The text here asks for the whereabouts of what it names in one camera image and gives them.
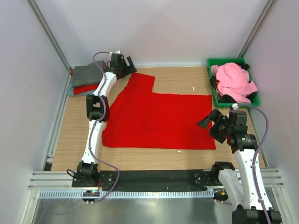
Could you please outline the left aluminium frame post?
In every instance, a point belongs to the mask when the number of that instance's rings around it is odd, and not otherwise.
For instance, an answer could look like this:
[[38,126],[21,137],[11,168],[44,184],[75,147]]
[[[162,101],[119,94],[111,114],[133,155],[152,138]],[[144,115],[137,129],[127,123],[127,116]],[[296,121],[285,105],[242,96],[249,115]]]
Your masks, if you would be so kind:
[[59,59],[63,63],[64,67],[70,72],[71,71],[71,66],[69,65],[64,53],[62,52],[56,38],[54,37],[44,15],[42,14],[38,4],[36,3],[35,0],[27,0],[27,3],[31,7],[35,17],[38,19],[40,25],[42,26],[43,30],[45,31],[51,45],[53,46],[54,50],[56,51]]

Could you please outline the aluminium frame post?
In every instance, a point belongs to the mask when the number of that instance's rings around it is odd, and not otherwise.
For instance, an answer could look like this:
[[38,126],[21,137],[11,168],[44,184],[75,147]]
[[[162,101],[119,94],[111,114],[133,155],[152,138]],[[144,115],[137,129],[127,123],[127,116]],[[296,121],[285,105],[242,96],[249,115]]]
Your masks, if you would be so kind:
[[247,51],[249,50],[251,44],[253,43],[254,39],[257,37],[260,29],[262,28],[263,24],[265,23],[267,17],[270,15],[273,7],[275,6],[277,0],[267,0],[265,6],[263,7],[260,15],[257,18],[252,30],[250,31],[240,53],[238,54],[238,58],[244,58]]
[[64,53],[62,52],[56,38],[54,37],[44,15],[42,14],[38,4],[36,3],[35,0],[27,0],[27,3],[31,7],[35,17],[38,19],[40,25],[42,26],[43,30],[45,31],[51,45],[53,46],[54,50],[56,51],[59,59],[63,63],[64,67],[70,72],[71,71],[71,66],[69,65]]

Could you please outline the folded grey t shirt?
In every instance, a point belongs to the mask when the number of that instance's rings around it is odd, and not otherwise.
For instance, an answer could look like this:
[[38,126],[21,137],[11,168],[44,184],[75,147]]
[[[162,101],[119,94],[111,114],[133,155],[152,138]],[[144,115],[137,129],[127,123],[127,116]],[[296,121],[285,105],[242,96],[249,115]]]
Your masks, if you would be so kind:
[[80,87],[86,85],[99,84],[103,78],[103,73],[95,63],[85,66],[76,66],[72,72],[71,86]]

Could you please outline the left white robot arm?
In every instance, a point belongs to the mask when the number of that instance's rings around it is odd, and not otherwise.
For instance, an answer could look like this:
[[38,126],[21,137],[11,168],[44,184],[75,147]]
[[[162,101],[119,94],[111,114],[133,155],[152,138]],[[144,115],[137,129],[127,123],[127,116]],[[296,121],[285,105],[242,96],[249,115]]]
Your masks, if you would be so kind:
[[[95,57],[106,53],[111,58],[106,66],[101,68]],[[117,80],[137,72],[132,59],[129,56],[125,58],[119,50],[116,52],[97,52],[93,56],[93,62],[102,72],[103,77],[96,90],[86,96],[86,116],[89,120],[89,132],[85,151],[77,166],[77,171],[73,174],[72,187],[95,187],[98,185],[100,181],[98,164],[104,163],[97,157],[99,143],[110,116],[107,97]]]

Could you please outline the right aluminium frame post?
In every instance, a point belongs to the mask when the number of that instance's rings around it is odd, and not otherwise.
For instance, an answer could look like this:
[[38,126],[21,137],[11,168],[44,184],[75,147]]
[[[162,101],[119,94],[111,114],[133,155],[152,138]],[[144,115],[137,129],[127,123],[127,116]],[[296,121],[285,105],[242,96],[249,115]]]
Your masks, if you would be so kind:
[[257,37],[260,29],[262,28],[263,24],[265,23],[267,17],[270,15],[273,7],[275,6],[277,0],[267,0],[265,6],[263,7],[260,15],[257,18],[252,30],[250,31],[240,53],[238,54],[238,58],[244,58],[247,51],[249,50],[251,44],[253,43],[254,39]]

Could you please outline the red t shirt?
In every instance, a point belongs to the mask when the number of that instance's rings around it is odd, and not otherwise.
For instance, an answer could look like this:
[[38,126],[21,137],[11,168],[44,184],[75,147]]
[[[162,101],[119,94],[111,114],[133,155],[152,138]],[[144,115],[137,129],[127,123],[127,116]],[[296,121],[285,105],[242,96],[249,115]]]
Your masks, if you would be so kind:
[[197,123],[212,111],[210,95],[153,92],[155,77],[134,73],[110,106],[102,133],[106,147],[215,150],[208,128]]
[[74,95],[97,89],[102,81],[103,74],[97,68],[78,67],[72,71],[71,87]]

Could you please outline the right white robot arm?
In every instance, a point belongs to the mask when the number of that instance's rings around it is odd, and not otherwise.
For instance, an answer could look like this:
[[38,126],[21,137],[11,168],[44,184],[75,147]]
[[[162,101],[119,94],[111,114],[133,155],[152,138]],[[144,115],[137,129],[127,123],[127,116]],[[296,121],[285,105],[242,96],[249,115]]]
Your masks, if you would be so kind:
[[246,112],[230,110],[228,115],[223,115],[214,109],[197,125],[205,129],[211,122],[214,124],[209,135],[219,143],[227,142],[239,166],[236,171],[232,163],[218,161],[210,174],[214,184],[223,185],[234,207],[232,223],[281,223],[281,214],[274,211],[264,187],[257,140],[255,135],[247,133]]

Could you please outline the folded red t shirt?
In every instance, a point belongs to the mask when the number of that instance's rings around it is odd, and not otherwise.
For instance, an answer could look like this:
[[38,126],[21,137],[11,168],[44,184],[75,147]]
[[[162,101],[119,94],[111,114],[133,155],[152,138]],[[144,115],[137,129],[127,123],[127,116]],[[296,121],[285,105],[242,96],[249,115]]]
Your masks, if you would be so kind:
[[102,81],[103,74],[97,68],[78,67],[72,71],[71,87],[74,95],[97,89]]

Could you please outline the aluminium front rail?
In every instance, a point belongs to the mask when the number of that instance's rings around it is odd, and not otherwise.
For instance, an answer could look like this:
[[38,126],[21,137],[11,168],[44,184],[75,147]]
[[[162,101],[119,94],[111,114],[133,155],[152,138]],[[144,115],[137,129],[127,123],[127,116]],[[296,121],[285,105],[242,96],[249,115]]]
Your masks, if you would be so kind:
[[[278,169],[262,168],[261,175],[266,188],[284,187]],[[68,189],[71,184],[72,177],[65,171],[35,171],[30,178],[28,189]]]

